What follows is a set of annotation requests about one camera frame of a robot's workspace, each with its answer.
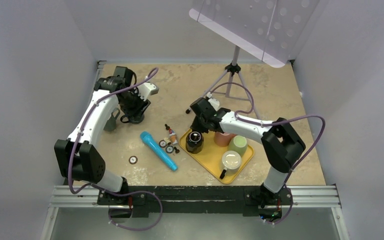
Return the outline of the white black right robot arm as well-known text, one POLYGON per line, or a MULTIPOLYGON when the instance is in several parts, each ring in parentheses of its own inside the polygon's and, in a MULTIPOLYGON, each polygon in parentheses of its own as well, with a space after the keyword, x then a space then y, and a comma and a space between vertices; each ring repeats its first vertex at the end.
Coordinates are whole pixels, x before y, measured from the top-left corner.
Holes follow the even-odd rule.
POLYGON ((261 121, 224 107, 216 109, 204 97, 195 100, 190 109, 195 114, 191 129, 196 132, 235 134, 262 144, 270 169, 260 187, 260 196, 268 204, 278 200, 288 174, 306 149, 292 125, 284 118, 261 121))

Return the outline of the black ceramic mug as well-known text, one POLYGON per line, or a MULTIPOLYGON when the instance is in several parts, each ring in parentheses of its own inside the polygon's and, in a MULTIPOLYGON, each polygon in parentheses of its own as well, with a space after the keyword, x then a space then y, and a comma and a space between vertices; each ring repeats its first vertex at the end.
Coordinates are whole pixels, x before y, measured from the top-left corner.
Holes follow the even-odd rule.
POLYGON ((204 146, 204 137, 198 131, 192 131, 186 138, 186 150, 191 154, 198 154, 204 146))

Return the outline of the pink ceramic mug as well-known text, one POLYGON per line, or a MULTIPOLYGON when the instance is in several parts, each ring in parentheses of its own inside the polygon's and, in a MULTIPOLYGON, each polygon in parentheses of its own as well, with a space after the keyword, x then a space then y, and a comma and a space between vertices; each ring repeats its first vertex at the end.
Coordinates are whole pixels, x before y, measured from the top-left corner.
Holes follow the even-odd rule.
POLYGON ((233 133, 215 132, 213 141, 219 147, 227 147, 235 136, 233 133))

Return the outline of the grey ceramic mug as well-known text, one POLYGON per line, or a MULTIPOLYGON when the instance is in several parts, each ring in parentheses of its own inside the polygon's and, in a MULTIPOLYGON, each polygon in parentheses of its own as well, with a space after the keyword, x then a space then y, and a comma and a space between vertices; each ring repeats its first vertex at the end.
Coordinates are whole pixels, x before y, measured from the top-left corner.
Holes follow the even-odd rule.
POLYGON ((106 132, 112 132, 117 128, 117 118, 119 117, 121 111, 118 108, 115 108, 111 113, 110 116, 103 128, 106 132))

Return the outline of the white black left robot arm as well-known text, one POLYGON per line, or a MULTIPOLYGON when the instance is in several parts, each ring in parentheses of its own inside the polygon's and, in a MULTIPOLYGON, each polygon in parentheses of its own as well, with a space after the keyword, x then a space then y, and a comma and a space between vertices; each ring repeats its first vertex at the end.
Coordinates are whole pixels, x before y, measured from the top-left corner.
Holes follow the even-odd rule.
POLYGON ((117 66, 113 75, 95 82, 92 98, 80 122, 67 138, 58 139, 54 144, 60 173, 67 179, 72 194, 93 186, 108 192, 110 199, 118 205, 128 201, 127 179, 107 169, 97 144, 115 109, 122 110, 134 124, 143 120, 144 112, 151 104, 149 96, 159 91, 150 82, 158 71, 158 67, 153 68, 139 82, 133 70, 117 66))

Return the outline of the dark blue ceramic mug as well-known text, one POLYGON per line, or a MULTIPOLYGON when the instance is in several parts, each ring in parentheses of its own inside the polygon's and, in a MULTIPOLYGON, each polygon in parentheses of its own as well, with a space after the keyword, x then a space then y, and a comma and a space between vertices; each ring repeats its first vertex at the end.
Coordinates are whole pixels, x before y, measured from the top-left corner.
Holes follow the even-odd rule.
POLYGON ((140 124, 144 120, 144 112, 139 111, 137 113, 132 112, 124 112, 123 115, 120 117, 120 122, 123 124, 140 124))

